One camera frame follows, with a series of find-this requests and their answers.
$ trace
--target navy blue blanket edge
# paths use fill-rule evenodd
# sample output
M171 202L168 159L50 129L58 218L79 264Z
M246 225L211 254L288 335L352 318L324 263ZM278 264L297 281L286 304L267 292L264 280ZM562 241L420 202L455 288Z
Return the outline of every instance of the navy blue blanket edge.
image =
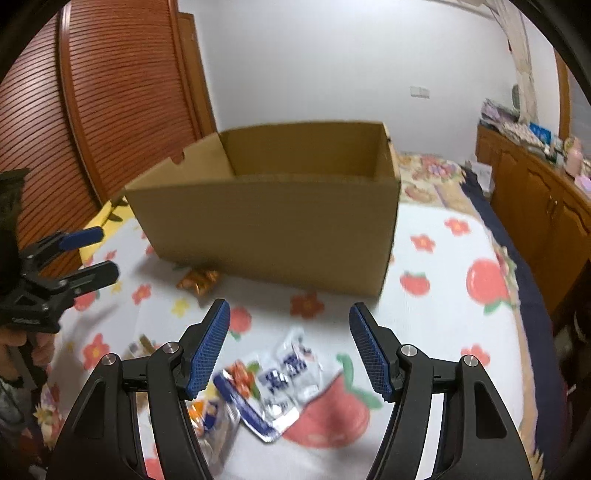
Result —
M470 170L463 170L466 173L466 182L462 184L464 194L470 199L497 243L507 248L509 257L517 265L515 275L519 285L521 318L534 370L535 401L538 408L535 443L536 448L544 455L544 469L551 472L556 467L567 441L566 387L554 349L552 321L529 265L521 257L511 237L485 199L476 174Z

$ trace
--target clutter on cabinet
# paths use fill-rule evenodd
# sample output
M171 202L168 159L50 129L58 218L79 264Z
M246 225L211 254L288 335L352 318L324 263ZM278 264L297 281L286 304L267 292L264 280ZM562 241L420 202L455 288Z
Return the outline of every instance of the clutter on cabinet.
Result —
M547 130L533 122L530 122L530 130L536 137L540 139L544 145L550 145L550 142L552 142L552 132L550 132L550 130Z
M569 149L566 154L564 171L571 177L575 178L581 173L581 167L583 165L583 146L581 145L581 140L576 137L572 138L572 141L569 140L567 140L569 143Z
M589 177L577 176L574 179L574 184L579 187L585 195L591 199L591 179Z
M550 156L548 159L557 167L562 167L564 165L564 142L556 135L552 136Z
M591 160L583 159L583 165L581 166L581 175L583 177L591 177Z
M487 98L481 109L482 121L486 124L494 124L500 128L504 123L515 123L519 120L519 112L513 108L501 105Z
M513 143L523 146L544 148L542 141L530 130L527 125L505 122L501 133Z

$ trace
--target red flower pattern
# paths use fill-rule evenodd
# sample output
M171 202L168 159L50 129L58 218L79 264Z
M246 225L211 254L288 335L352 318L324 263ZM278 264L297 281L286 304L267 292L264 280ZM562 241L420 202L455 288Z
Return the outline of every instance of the red flower pattern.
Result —
M433 253L435 242L431 240L428 235L422 234L419 236L412 236L410 239L414 243L414 248L416 248L418 252L424 251L429 252L430 254Z
M105 262L107 262L109 260L113 260L115 258L116 254L117 254L117 250L111 250L110 252L107 252L107 254L105 255Z
M444 225L452 231L454 236L462 236L470 233L470 226L468 225L468 222L465 222L464 220L450 218L445 221Z
M86 259L85 262L82 262L82 265L84 265L85 267L90 267L92 265L92 262L95 261L95 256L91 255L89 258Z
M111 347L103 343L103 334L97 333L92 343L86 345L82 350L84 356L84 369L90 370L99 363L107 353L111 351Z
M305 295L294 295L291 298L290 314L292 316L301 315L302 318L310 320L323 311L324 303L318 300L315 291L308 292Z
M491 356L478 344L472 345L472 348L463 348L462 356L464 355L474 355L483 367L486 367L491 363Z
M134 303L139 305L142 300L148 299L152 296L152 285L149 283L142 283L138 289L131 294Z
M60 386L57 383L54 383L49 387L49 393L55 404L58 405L60 402Z
M78 312L83 312L87 310L98 297L96 291L90 291L84 295L80 295L74 299L74 308L78 310Z

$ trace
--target bed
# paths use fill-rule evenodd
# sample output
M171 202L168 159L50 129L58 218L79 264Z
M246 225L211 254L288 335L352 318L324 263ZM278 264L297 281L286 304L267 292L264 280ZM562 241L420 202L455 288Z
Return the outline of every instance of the bed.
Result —
M534 478L543 478L560 455L566 395L550 318L531 273L470 173L426 155L402 157L401 173L390 266L380 299L368 306L380 325L427 355L453 361L467 353L477 356L518 427ZM176 287L188 269L156 256L128 207L116 209L124 219L117 225L106 220L111 210L106 211L95 223L106 227L108 238L82 252L83 261L113 260L121 277L98 294L79 298L61 320L49 381L35 408L49 447L102 355L145 355L142 335L153 346L175 340L201 321L214 299L199 303ZM467 273L483 265L497 269L502 281L493 287L470 284ZM229 302L232 319L215 370L274 345L292 325L303 327L321 359L340 359L343 368L316 400L315 416L304 412L300 426L276 443L265 445L241 428L219 478L365 478L392 405L372 392L349 333L348 310L364 299L235 277L223 278L215 297ZM499 298L504 301L493 301ZM442 404L435 395L417 478L431 475ZM145 402L139 425L148 473L161 478Z

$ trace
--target wooden cabinet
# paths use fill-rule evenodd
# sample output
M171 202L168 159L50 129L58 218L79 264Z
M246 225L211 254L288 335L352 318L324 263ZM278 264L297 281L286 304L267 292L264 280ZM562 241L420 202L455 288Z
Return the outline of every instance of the wooden cabinet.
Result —
M543 253L552 224L550 213L558 204L558 185L535 163L521 162L523 176L516 186L516 232L511 235L517 250L530 265Z
M519 174L519 167L512 152L500 152L491 205L511 238L515 238L520 230L514 198L514 192L518 191L520 179L523 177Z
M552 231L533 272L553 312L579 276L591 252L591 216L564 192L551 212Z
M476 156L493 167L491 205L552 313L591 260L591 202L563 171L482 126Z

